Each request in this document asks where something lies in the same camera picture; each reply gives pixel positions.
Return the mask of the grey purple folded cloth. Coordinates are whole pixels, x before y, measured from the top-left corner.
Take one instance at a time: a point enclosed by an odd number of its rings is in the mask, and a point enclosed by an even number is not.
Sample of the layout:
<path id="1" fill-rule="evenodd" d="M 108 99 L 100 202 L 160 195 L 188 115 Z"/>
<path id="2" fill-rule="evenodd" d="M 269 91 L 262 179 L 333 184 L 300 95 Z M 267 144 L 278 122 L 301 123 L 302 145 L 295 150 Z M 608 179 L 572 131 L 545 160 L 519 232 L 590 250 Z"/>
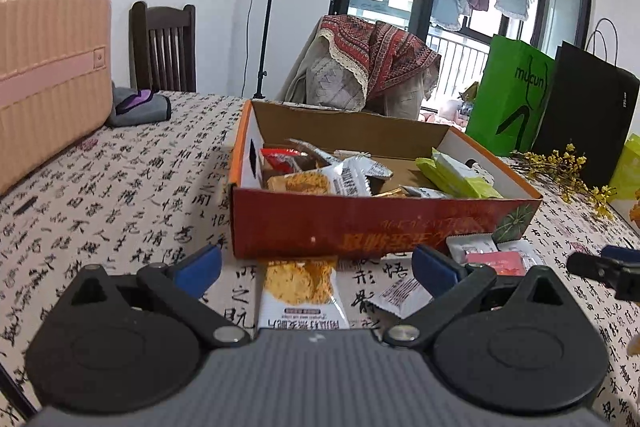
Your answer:
<path id="1" fill-rule="evenodd" d="M 113 106 L 106 125 L 110 128 L 134 127 L 168 121 L 172 108 L 169 98 L 149 89 L 134 90 L 112 84 Z"/>

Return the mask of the small white sachet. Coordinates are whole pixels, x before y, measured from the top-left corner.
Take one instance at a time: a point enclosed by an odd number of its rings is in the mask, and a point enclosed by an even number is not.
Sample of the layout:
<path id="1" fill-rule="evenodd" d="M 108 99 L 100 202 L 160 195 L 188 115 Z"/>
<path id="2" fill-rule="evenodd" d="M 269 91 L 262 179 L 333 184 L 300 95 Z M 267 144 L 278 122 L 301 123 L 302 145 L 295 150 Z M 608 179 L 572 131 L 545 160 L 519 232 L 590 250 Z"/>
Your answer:
<path id="1" fill-rule="evenodd" d="M 433 300 L 433 296 L 414 277 L 405 277 L 385 291 L 374 294 L 368 303 L 382 311 L 406 319 Z"/>

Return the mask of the green mucun paper bag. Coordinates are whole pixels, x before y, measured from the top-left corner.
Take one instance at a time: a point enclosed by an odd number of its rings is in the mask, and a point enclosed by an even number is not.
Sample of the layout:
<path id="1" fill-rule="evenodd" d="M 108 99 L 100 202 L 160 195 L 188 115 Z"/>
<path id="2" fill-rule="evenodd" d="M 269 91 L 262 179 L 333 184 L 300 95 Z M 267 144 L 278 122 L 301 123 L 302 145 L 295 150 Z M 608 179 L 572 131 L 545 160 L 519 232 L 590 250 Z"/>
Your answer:
<path id="1" fill-rule="evenodd" d="M 466 134 L 496 156 L 530 150 L 554 66 L 553 58 L 521 40 L 493 36 Z"/>

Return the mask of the chair under draped cloth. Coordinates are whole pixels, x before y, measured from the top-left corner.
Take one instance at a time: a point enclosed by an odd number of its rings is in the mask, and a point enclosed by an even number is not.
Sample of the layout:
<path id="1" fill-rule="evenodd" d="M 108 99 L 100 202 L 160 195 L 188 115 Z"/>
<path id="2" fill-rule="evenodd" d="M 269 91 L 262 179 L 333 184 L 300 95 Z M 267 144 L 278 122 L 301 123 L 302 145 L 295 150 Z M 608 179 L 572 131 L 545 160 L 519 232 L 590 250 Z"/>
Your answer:
<path id="1" fill-rule="evenodd" d="M 328 40 L 317 36 L 319 22 L 283 83 L 278 101 L 347 112 L 365 110 L 409 120 L 419 118 L 422 103 L 431 96 L 438 79 L 430 83 L 431 77 L 424 74 L 368 100 L 355 76 L 333 60 Z"/>

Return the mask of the dark wooden chair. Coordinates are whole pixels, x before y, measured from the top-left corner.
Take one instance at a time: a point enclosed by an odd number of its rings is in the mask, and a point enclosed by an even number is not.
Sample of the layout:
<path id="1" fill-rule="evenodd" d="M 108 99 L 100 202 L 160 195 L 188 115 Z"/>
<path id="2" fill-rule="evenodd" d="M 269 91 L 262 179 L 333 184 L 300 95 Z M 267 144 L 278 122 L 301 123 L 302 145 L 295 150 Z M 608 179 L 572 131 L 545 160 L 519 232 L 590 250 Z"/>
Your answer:
<path id="1" fill-rule="evenodd" d="M 134 2 L 129 10 L 132 82 L 139 90 L 195 92 L 193 4 L 182 9 Z"/>

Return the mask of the cracker packet with biscuit picture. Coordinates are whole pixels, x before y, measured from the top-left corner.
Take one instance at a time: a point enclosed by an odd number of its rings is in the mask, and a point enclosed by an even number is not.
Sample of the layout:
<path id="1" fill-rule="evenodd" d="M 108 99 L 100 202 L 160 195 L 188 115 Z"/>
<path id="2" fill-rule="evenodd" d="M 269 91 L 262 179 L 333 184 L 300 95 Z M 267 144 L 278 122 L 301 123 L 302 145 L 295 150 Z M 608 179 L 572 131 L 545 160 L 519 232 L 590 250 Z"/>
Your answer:
<path id="1" fill-rule="evenodd" d="M 262 276 L 258 329 L 349 329 L 337 289 L 337 261 L 270 261 Z"/>

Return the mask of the orange cardboard box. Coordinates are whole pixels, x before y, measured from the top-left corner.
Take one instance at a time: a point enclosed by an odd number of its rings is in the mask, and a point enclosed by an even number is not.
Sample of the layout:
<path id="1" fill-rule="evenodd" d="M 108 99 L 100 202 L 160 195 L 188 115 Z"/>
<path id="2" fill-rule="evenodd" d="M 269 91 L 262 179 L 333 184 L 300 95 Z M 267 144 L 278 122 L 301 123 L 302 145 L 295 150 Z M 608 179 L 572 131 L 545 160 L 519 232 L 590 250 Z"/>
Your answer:
<path id="1" fill-rule="evenodd" d="M 277 193 L 267 190 L 265 147 L 299 139 L 321 150 L 370 154 L 392 170 L 370 196 Z M 495 180 L 497 199 L 399 197 L 403 185 L 427 186 L 416 160 L 434 150 L 473 159 Z M 440 248 L 453 235 L 491 233 L 520 239 L 542 196 L 505 162 L 454 127 L 368 113 L 345 113 L 265 101 L 245 103 L 229 176 L 235 258 L 367 258 Z"/>

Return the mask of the black paper bag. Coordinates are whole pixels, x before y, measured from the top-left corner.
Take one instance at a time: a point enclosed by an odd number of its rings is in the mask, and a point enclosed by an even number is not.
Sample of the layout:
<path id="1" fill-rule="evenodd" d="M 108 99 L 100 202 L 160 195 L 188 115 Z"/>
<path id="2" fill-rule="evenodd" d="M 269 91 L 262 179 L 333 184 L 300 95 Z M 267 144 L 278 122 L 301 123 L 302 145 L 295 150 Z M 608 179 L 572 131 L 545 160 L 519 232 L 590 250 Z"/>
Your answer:
<path id="1" fill-rule="evenodd" d="M 639 79 L 599 57 L 562 43 L 552 89 L 532 151 L 564 152 L 573 144 L 586 158 L 580 177 L 589 186 L 611 181 L 638 101 Z"/>

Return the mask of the red snack packet in box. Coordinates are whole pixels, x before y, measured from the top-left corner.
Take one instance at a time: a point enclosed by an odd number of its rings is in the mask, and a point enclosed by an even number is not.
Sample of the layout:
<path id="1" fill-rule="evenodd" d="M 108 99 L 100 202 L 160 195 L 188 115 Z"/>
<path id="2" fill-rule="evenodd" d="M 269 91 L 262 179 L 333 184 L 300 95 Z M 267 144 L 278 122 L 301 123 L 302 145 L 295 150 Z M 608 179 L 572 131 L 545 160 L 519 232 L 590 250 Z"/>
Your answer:
<path id="1" fill-rule="evenodd" d="M 314 160 L 300 150 L 267 147 L 260 151 L 269 167 L 282 174 L 303 172 L 316 167 Z"/>

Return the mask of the pink vanity suitcase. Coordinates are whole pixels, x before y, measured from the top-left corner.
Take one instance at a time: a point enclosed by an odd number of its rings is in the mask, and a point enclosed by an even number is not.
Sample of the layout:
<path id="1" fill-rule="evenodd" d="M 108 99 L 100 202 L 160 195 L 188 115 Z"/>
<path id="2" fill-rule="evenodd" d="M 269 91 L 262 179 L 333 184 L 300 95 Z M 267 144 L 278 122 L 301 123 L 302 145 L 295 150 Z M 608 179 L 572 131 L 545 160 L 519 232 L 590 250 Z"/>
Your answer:
<path id="1" fill-rule="evenodd" d="M 111 0 L 1 0 L 1 190 L 104 124 Z"/>

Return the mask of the yellow green bag at edge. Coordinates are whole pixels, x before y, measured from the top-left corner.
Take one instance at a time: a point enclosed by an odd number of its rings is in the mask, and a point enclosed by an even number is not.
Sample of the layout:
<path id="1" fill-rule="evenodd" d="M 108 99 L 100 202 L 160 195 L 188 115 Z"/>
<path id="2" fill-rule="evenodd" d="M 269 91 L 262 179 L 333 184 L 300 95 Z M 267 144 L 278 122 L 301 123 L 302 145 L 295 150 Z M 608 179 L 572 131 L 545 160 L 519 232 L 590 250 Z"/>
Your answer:
<path id="1" fill-rule="evenodd" d="M 631 133 L 612 176 L 610 187 L 615 194 L 610 199 L 612 208 L 636 233 L 640 227 L 640 138 Z"/>

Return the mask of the red patterned draped cloth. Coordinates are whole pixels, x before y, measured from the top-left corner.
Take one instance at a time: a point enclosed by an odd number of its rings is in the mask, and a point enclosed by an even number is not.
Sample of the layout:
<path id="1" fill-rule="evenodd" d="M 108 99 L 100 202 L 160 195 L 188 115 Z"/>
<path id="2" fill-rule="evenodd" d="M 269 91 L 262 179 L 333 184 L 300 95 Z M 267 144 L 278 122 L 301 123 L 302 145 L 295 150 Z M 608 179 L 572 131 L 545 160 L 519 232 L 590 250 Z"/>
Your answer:
<path id="1" fill-rule="evenodd" d="M 318 37 L 329 43 L 333 60 L 349 70 L 367 99 L 426 74 L 438 79 L 440 55 L 420 38 L 389 23 L 352 15 L 326 15 Z"/>

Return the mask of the pink small snack packet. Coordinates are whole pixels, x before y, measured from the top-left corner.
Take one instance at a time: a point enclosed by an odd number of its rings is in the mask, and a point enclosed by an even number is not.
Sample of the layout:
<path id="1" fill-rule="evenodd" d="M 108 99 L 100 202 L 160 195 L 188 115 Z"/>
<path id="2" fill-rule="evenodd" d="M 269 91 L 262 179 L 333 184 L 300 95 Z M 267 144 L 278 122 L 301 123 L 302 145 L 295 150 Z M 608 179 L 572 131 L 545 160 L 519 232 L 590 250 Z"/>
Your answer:
<path id="1" fill-rule="evenodd" d="M 525 265 L 517 251 L 493 251 L 492 253 L 469 253 L 466 261 L 477 265 L 488 265 L 498 275 L 522 277 L 526 274 Z"/>

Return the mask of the white cracker snack packet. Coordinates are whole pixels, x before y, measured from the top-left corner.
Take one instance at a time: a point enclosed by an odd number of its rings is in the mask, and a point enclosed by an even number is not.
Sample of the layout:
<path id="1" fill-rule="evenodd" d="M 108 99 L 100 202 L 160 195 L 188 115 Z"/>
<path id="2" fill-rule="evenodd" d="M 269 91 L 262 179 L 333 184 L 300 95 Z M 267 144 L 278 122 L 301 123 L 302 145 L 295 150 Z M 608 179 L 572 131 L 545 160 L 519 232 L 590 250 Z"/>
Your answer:
<path id="1" fill-rule="evenodd" d="M 385 182 L 392 176 L 393 171 L 386 166 L 359 155 L 318 169 L 272 176 L 267 188 L 271 192 L 369 197 L 370 178 Z"/>

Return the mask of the green white bar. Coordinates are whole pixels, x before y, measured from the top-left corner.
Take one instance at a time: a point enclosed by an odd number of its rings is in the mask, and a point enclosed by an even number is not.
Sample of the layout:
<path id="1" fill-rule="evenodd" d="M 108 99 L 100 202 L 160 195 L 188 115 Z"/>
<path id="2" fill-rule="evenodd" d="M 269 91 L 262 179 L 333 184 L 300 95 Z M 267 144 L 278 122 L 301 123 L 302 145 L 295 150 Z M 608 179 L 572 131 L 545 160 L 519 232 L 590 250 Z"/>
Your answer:
<path id="1" fill-rule="evenodd" d="M 431 157 L 416 158 L 416 167 L 440 191 L 457 198 L 502 199 L 502 195 L 479 173 L 461 161 L 432 150 Z"/>

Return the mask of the yellow dried flower sprig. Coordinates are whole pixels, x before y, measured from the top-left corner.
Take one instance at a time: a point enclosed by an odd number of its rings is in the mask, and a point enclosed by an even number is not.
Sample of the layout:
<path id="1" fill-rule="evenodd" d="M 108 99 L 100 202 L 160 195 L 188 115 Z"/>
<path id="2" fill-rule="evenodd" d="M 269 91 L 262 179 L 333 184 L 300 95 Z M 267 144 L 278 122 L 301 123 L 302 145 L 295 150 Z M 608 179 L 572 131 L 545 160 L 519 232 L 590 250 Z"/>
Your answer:
<path id="1" fill-rule="evenodd" d="M 584 180 L 587 157 L 579 154 L 573 143 L 568 143 L 563 152 L 551 153 L 519 152 L 514 150 L 509 156 L 515 161 L 516 170 L 529 181 L 539 182 L 553 188 L 565 204 L 581 200 L 590 207 L 597 219 L 613 219 L 613 210 L 608 203 L 615 195 L 613 187 L 589 185 Z"/>

